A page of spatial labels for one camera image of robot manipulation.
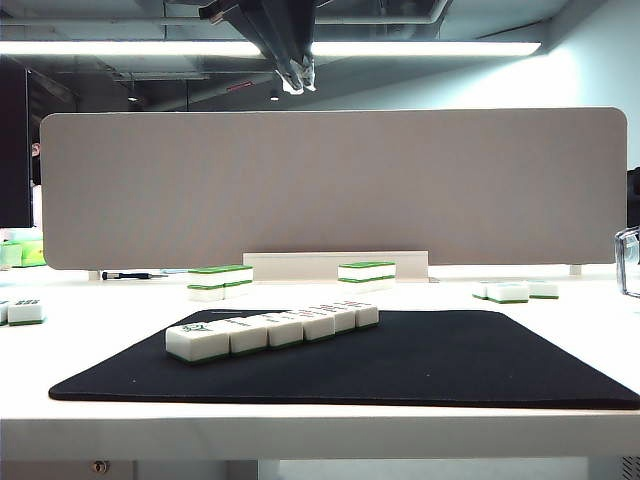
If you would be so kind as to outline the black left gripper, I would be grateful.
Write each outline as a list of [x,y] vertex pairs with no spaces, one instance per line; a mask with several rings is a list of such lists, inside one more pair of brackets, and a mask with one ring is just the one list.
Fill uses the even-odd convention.
[[211,0],[198,8],[201,20],[227,20],[273,63],[286,92],[315,91],[314,1]]

